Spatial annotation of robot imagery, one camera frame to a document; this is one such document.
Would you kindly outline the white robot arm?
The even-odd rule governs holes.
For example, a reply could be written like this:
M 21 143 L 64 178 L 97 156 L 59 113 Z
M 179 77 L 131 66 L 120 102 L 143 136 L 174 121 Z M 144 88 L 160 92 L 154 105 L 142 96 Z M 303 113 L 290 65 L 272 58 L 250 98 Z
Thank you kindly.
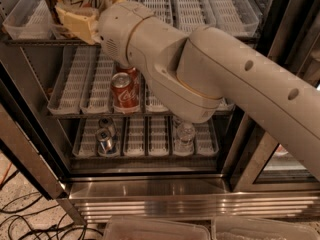
M 176 116 L 207 121 L 228 98 L 320 180 L 320 92 L 224 31 L 191 34 L 143 4 L 103 0 L 101 9 L 56 6 L 63 26 L 114 61 L 137 68 Z

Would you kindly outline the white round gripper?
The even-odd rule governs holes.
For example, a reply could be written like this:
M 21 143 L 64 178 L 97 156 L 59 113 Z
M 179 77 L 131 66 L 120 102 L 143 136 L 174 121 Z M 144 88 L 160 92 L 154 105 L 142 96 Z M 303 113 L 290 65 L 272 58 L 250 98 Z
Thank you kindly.
M 130 37 L 134 29 L 154 13 L 141 3 L 126 0 L 104 0 L 104 7 L 106 10 L 101 14 L 92 7 L 72 8 L 63 3 L 58 3 L 55 9 L 71 34 L 89 45 L 97 43 L 99 36 L 102 50 L 116 62 L 129 66 Z

